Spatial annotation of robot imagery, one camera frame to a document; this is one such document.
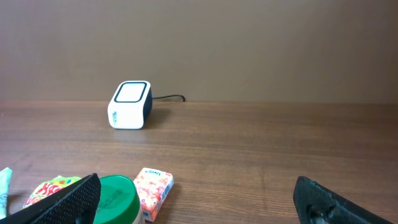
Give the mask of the teal snack pack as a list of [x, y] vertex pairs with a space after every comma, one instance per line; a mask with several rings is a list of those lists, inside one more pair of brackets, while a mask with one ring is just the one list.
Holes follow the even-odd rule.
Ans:
[[0, 174], [0, 216], [1, 219], [6, 218], [7, 216], [7, 196], [8, 196], [8, 191], [9, 191], [9, 185], [11, 182], [11, 177], [12, 177], [12, 169], [10, 168], [5, 168], [1, 171]]

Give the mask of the green lid jar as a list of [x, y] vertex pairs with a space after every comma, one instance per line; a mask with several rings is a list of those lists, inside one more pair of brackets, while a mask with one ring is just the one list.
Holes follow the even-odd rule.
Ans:
[[123, 175], [100, 178], [101, 196], [94, 224], [145, 224], [134, 182]]

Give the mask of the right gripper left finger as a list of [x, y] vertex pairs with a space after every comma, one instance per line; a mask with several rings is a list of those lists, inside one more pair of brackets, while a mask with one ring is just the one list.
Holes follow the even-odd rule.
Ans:
[[93, 224], [101, 183], [93, 173], [1, 220], [1, 224]]

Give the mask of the Haribo gummy candy bag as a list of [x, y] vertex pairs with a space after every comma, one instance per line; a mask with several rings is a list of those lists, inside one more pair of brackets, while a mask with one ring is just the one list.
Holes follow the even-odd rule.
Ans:
[[57, 176], [52, 180], [42, 182], [29, 196], [22, 208], [27, 208], [38, 201], [57, 193], [65, 187], [79, 181], [81, 177], [63, 177]]

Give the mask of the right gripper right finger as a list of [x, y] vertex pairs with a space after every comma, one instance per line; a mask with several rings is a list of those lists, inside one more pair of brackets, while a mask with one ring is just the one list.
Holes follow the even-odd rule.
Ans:
[[296, 181], [293, 201], [301, 224], [392, 224], [305, 176]]

